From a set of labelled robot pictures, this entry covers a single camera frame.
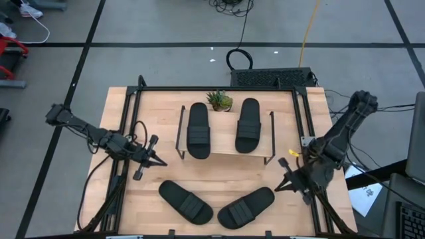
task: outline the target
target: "white paper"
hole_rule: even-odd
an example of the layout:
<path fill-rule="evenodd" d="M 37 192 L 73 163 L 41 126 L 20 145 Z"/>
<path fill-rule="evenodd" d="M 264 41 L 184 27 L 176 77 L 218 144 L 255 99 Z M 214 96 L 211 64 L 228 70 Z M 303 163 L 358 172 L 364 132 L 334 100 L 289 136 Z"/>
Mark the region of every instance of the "white paper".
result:
<path fill-rule="evenodd" d="M 361 173 L 363 172 L 353 166 L 350 166 L 347 172 L 345 172 L 345 179 Z M 375 183 L 360 189 L 350 190 L 348 193 L 350 195 L 351 206 L 353 206 L 353 208 L 362 216 L 366 216 L 371 209 L 373 202 L 377 199 L 381 189 L 382 186 L 379 183 Z"/>

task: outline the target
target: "black sandal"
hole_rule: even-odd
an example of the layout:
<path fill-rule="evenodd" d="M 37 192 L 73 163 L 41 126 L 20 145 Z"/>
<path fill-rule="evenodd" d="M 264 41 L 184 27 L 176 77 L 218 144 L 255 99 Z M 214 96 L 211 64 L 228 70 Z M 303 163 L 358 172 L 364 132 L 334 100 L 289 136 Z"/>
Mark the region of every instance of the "black sandal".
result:
<path fill-rule="evenodd" d="M 187 126 L 187 151 L 196 159 L 206 159 L 211 152 L 208 110 L 204 103 L 194 103 Z"/>
<path fill-rule="evenodd" d="M 247 98 L 242 103 L 242 110 L 236 130 L 234 146 L 239 153 L 250 153 L 260 141 L 261 122 L 260 104 L 257 100 Z"/>
<path fill-rule="evenodd" d="M 159 186 L 159 194 L 182 217 L 193 224 L 205 224 L 213 217 L 213 209 L 206 202 L 173 181 L 164 181 Z"/>
<path fill-rule="evenodd" d="M 222 208 L 217 218 L 223 227 L 238 229 L 255 220 L 273 202 L 273 191 L 262 187 Z"/>

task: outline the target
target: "small potted plant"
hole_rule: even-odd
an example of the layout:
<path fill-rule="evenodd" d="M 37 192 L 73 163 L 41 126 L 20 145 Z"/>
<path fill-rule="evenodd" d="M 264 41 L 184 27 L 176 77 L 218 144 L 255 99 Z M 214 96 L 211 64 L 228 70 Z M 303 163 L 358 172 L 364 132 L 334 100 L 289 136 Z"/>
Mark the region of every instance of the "small potted plant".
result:
<path fill-rule="evenodd" d="M 230 96 L 226 96 L 226 92 L 219 90 L 208 92 L 207 100 L 214 111 L 217 112 L 229 112 L 233 104 L 233 99 Z"/>

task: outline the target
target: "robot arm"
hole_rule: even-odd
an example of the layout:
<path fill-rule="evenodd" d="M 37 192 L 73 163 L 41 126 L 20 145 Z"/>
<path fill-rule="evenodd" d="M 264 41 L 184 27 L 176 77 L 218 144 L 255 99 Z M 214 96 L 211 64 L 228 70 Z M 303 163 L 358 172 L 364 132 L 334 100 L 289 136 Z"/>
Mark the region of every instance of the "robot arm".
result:
<path fill-rule="evenodd" d="M 123 135 L 102 128 L 94 127 L 84 120 L 74 116 L 69 108 L 61 104 L 54 104 L 46 115 L 46 122 L 52 126 L 70 127 L 81 133 L 88 139 L 88 142 L 96 147 L 105 149 L 106 153 L 114 160 L 131 159 L 140 163 L 139 169 L 135 172 L 133 179 L 140 180 L 143 175 L 143 168 L 150 166 L 167 166 L 162 161 L 153 147 L 158 142 L 158 137 L 152 135 L 149 140 L 149 146 L 146 149 L 141 144 L 134 144 L 128 141 Z"/>
<path fill-rule="evenodd" d="M 280 165 L 287 172 L 284 180 L 274 189 L 275 192 L 299 191 L 306 204 L 310 204 L 312 200 L 315 200 L 314 197 L 317 197 L 340 231 L 354 233 L 339 218 L 321 190 L 326 188 L 332 180 L 334 170 L 341 168 L 353 134 L 363 120 L 377 109 L 378 103 L 375 96 L 365 91 L 355 92 L 351 96 L 348 110 L 335 125 L 323 137 L 312 139 L 308 146 L 302 148 L 304 162 L 302 167 L 292 171 L 286 159 L 279 159 Z"/>

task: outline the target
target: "black floor stripe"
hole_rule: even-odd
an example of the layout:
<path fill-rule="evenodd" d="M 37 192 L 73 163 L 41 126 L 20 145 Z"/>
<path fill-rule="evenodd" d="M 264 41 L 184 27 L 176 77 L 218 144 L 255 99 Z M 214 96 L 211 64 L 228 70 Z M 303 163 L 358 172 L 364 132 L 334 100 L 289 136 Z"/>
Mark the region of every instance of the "black floor stripe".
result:
<path fill-rule="evenodd" d="M 394 10 L 394 7 L 391 4 L 390 0 L 384 0 L 385 5 L 388 8 L 388 11 L 390 12 L 391 18 L 394 21 L 394 24 L 396 25 L 397 31 L 400 34 L 401 39 L 403 40 L 403 43 L 406 45 L 407 53 L 409 54 L 409 57 L 413 63 L 413 66 L 418 73 L 419 79 L 422 82 L 422 84 L 425 87 L 425 73 L 424 69 L 422 68 L 422 65 L 420 61 L 418 60 L 418 57 L 407 37 L 406 32 L 403 29 L 403 26 L 401 25 L 400 20 L 397 17 L 396 11 Z"/>
<path fill-rule="evenodd" d="M 92 42 L 89 47 L 96 48 L 187 48 L 187 47 L 236 47 L 239 42 Z M 347 43 L 347 42 L 307 42 L 306 48 L 425 48 L 425 43 Z M 81 42 L 47 42 L 43 44 L 27 44 L 27 47 L 85 47 Z M 302 42 L 243 42 L 243 47 L 301 47 Z"/>
<path fill-rule="evenodd" d="M 100 15 L 102 14 L 102 11 L 103 11 L 103 8 L 104 8 L 104 5 L 105 5 L 105 1 L 106 0 L 100 1 L 99 6 L 98 6 L 98 10 L 96 11 L 96 14 L 94 15 L 93 23 L 92 23 L 92 26 L 90 27 L 90 31 L 88 33 L 86 43 L 84 44 L 84 48 L 82 50 L 80 60 L 78 61 L 74 76 L 72 77 L 72 81 L 71 81 L 70 87 L 68 89 L 68 93 L 65 97 L 64 104 L 66 106 L 69 106 L 71 104 L 72 97 L 74 96 L 75 89 L 78 85 L 78 80 L 80 79 L 81 71 L 82 71 L 84 63 L 86 61 L 88 50 L 90 48 L 90 43 L 93 40 L 94 33 L 96 32 L 96 27 L 98 26 L 98 23 L 99 23 Z M 44 156 L 44 160 L 42 162 L 39 175 L 38 175 L 37 180 L 35 182 L 33 191 L 32 191 L 31 196 L 29 198 L 28 205 L 25 209 L 23 218 L 21 220 L 21 223 L 19 225 L 19 228 L 18 228 L 18 231 L 17 231 L 15 238 L 18 238 L 18 239 L 24 238 L 25 234 L 27 233 L 29 224 L 31 223 L 31 218 L 33 217 L 35 207 L 37 205 L 37 202 L 38 202 L 40 194 L 41 194 L 41 190 L 42 190 L 44 181 L 46 180 L 48 169 L 49 169 L 50 164 L 51 164 L 52 159 L 53 159 L 54 151 L 56 149 L 56 146 L 58 145 L 58 141 L 59 141 L 61 131 L 62 131 L 62 129 L 59 128 L 59 127 L 56 127 L 54 129 L 52 139 L 50 140 L 50 143 L 48 145 L 47 152 L 46 152 L 46 155 Z"/>
<path fill-rule="evenodd" d="M 237 47 L 239 42 L 93 42 L 96 48 L 177 48 L 177 47 Z M 302 42 L 243 42 L 242 47 L 301 47 Z M 321 43 L 308 42 L 307 48 L 404 48 L 404 43 Z"/>
<path fill-rule="evenodd" d="M 81 47 L 86 45 L 84 42 L 46 42 L 40 44 L 25 44 L 26 47 Z M 17 44 L 10 43 L 8 46 L 17 47 Z"/>

